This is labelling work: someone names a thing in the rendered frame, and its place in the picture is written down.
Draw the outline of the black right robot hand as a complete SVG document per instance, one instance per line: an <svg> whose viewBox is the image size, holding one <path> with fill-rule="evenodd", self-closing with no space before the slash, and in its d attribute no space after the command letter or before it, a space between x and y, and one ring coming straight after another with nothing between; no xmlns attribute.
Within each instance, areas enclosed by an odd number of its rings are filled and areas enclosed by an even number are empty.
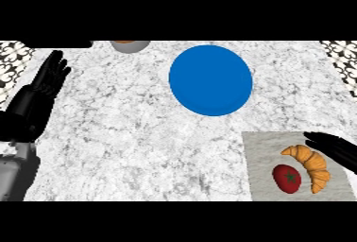
<svg viewBox="0 0 357 242"><path fill-rule="evenodd" d="M330 133L305 131L303 134L308 138L306 145L357 175L357 146Z"/></svg>

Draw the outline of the grey bowl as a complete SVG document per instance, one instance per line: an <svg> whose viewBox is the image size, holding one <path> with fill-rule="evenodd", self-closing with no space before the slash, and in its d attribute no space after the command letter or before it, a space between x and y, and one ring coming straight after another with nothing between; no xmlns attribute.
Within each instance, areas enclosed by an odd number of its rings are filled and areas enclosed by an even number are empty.
<svg viewBox="0 0 357 242"><path fill-rule="evenodd" d="M150 46L150 41L111 41L114 49L126 54L141 52L147 46Z"/></svg>

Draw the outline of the black appliance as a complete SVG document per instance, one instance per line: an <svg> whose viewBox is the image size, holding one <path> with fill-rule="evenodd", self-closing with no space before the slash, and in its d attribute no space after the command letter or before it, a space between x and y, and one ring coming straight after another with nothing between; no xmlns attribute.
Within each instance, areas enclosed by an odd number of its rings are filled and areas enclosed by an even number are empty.
<svg viewBox="0 0 357 242"><path fill-rule="evenodd" d="M94 41L46 41L46 40L29 40L23 43L30 48L91 48Z"/></svg>

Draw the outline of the red tomato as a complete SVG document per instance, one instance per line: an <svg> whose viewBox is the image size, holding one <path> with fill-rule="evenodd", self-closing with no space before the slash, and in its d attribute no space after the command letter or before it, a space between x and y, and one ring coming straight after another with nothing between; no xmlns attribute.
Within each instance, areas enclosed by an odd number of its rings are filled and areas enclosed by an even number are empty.
<svg viewBox="0 0 357 242"><path fill-rule="evenodd" d="M280 189L285 193L293 194L299 191L302 185L302 176L293 166L280 164L274 168L272 176Z"/></svg>

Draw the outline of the golden croissant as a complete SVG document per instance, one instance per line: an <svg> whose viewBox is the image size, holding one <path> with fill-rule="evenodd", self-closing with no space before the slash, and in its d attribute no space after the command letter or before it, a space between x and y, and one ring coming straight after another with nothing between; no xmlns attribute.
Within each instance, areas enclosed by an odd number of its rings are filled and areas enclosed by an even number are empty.
<svg viewBox="0 0 357 242"><path fill-rule="evenodd" d="M327 187L331 180L324 156L305 145L287 147L281 154L294 157L302 163L312 181L312 192L316 194Z"/></svg>

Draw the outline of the blue plate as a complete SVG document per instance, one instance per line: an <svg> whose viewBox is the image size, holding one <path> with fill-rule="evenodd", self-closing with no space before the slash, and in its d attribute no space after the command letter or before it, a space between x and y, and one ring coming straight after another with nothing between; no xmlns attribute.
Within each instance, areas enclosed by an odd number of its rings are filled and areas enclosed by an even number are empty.
<svg viewBox="0 0 357 242"><path fill-rule="evenodd" d="M195 113L223 116L246 104L253 75L243 57L218 45L198 45L175 59L169 85L181 104Z"/></svg>

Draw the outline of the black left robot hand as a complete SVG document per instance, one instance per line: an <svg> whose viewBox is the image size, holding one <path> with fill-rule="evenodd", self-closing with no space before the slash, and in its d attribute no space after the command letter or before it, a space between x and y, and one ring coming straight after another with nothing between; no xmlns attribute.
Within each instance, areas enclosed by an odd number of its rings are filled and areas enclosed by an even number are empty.
<svg viewBox="0 0 357 242"><path fill-rule="evenodd" d="M55 50L33 82L23 86L8 109L0 111L0 142L36 142L48 126L55 99L70 72L64 51Z"/></svg>

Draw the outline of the grey placemat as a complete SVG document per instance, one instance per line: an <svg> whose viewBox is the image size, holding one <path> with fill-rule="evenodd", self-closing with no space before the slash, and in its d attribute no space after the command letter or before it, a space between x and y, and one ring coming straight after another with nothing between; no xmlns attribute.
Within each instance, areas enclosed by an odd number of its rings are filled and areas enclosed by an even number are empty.
<svg viewBox="0 0 357 242"><path fill-rule="evenodd" d="M315 194L312 180L302 163L282 150L306 144L302 131L246 132L243 134L244 152L249 168L251 196L259 201L357 201L344 168L325 156L331 180ZM285 164L296 168L302 176L302 185L296 193L285 193L274 179L274 168Z"/></svg>

